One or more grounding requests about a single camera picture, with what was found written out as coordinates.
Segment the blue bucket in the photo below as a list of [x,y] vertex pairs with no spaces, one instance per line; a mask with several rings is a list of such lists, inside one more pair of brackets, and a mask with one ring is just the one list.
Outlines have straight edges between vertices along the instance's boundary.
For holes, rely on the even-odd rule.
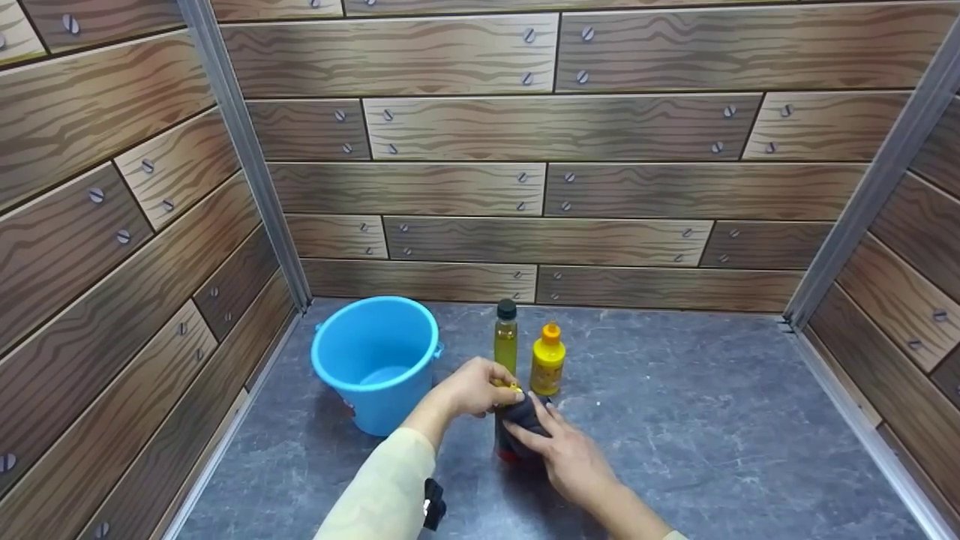
[[426,307],[376,296],[342,307],[318,325],[310,359],[353,409],[357,428],[385,437],[430,391],[430,363],[443,350]]

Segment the beige sleeve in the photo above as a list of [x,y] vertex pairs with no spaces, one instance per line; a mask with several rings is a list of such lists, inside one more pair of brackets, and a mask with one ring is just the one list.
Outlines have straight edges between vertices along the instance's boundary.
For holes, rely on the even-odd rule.
[[423,483],[435,466],[422,433],[394,431],[357,471],[314,540],[415,540],[423,528]]

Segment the screw head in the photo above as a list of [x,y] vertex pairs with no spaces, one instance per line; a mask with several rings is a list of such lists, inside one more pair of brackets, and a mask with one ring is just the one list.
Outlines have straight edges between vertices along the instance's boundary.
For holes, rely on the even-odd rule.
[[99,187],[90,188],[90,191],[87,194],[90,196],[90,200],[97,205],[103,203],[104,199],[106,198],[104,196],[104,190]]

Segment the plank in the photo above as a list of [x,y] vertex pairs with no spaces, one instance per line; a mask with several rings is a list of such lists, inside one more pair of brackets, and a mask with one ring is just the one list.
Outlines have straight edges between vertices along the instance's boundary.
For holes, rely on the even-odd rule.
[[551,163],[543,206],[568,217],[834,220],[865,171],[857,163]]
[[960,305],[872,234],[836,280],[925,373],[960,343]]
[[537,267],[533,264],[322,258],[300,262],[314,296],[397,295],[440,302],[512,298],[532,304],[537,289]]
[[341,0],[213,0],[217,20],[255,20],[308,17],[339,17],[344,14]]
[[518,94],[553,90],[559,26],[559,13],[527,13],[237,24],[223,34],[248,98]]
[[960,97],[954,96],[910,164],[924,178],[960,197]]
[[286,214],[297,253],[313,258],[387,258],[378,215]]
[[193,301],[217,341],[227,337],[278,267],[274,247],[260,225],[197,289]]
[[860,391],[860,388],[856,385],[856,382],[853,382],[853,379],[850,378],[850,375],[844,371],[843,366],[840,365],[840,362],[837,360],[836,356],[830,352],[830,349],[824,345],[823,340],[820,339],[820,336],[817,335],[817,332],[813,331],[810,326],[807,326],[804,328],[804,335],[810,340],[810,345],[812,345],[817,354],[820,355],[820,358],[827,365],[827,368],[833,372],[833,375],[837,378],[837,380],[840,381],[840,384],[843,385],[845,390],[847,390],[847,394],[849,394],[853,399],[853,402],[856,403],[856,406],[867,418],[867,421],[870,422],[870,425],[874,428],[880,426],[880,424],[883,423],[883,418],[880,417],[880,413],[876,412],[874,405],[870,403],[870,400],[867,399],[867,396],[863,395],[863,392]]
[[240,168],[216,109],[138,144],[114,161],[157,230]]
[[46,54],[16,0],[0,0],[0,65]]
[[185,31],[0,73],[0,211],[212,104]]
[[870,231],[960,301],[960,204],[907,172]]
[[43,458],[17,461],[36,466],[0,501],[0,538],[76,535],[216,347],[187,301]]
[[544,163],[269,163],[292,213],[540,215]]
[[102,523],[109,523],[110,537],[115,538],[146,538],[153,533],[230,411],[247,374],[268,353],[276,325],[289,308],[286,282],[276,273],[78,539],[94,538]]
[[267,160],[370,158],[358,99],[248,101],[247,109]]
[[49,448],[258,221],[238,174],[0,359],[4,451]]
[[376,159],[736,160],[758,104],[759,94],[451,97],[369,99],[365,110]]
[[960,410],[838,285],[810,325],[947,500],[960,507]]
[[718,221],[700,265],[753,270],[805,270],[833,223]]
[[537,303],[557,306],[782,311],[803,272],[541,266]]
[[[21,0],[44,42],[55,52],[183,26],[169,0]],[[75,23],[68,30],[64,16]]]
[[390,258],[695,266],[711,222],[384,216]]
[[869,161],[910,92],[771,92],[763,99],[745,160]]
[[211,437],[206,443],[204,451],[200,454],[200,458],[197,459],[196,463],[194,463],[193,469],[190,469],[190,474],[187,476],[186,481],[183,483],[183,486],[180,487],[180,491],[177,492],[177,496],[174,497],[173,501],[170,503],[170,506],[167,507],[167,511],[163,513],[163,517],[160,518],[160,522],[156,524],[154,533],[150,535],[149,540],[163,540],[167,529],[170,527],[170,524],[173,523],[174,518],[177,517],[180,507],[183,506],[183,502],[186,500],[186,497],[190,494],[190,491],[193,489],[194,485],[196,485],[200,475],[210,463],[210,458],[213,457],[214,451],[217,450],[217,446],[219,446],[224,440],[224,436],[227,434],[230,424],[233,423],[233,420],[237,417],[237,413],[240,412],[240,407],[243,406],[249,396],[250,394],[247,393],[246,388],[242,388],[240,393],[237,394],[236,399],[233,400],[233,405],[231,405],[229,411],[227,411],[227,415],[224,416],[224,419],[220,421],[220,426],[217,426],[217,430],[213,433],[213,437]]
[[0,353],[152,235],[110,163],[0,217]]
[[565,13],[557,90],[910,87],[958,12],[911,1]]

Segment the gray marble floor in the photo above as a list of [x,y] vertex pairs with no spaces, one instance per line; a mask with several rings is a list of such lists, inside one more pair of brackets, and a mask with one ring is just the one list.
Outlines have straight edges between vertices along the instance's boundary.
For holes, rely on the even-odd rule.
[[[377,444],[309,365],[314,326],[345,303],[318,299],[294,331],[180,540],[312,538]],[[492,306],[427,306],[438,377],[492,353]],[[924,537],[772,318],[522,307],[521,380],[549,319],[568,349],[560,410],[691,539]],[[490,418],[454,423],[436,474],[447,515],[421,538],[603,537],[544,479],[500,464],[492,438]]]

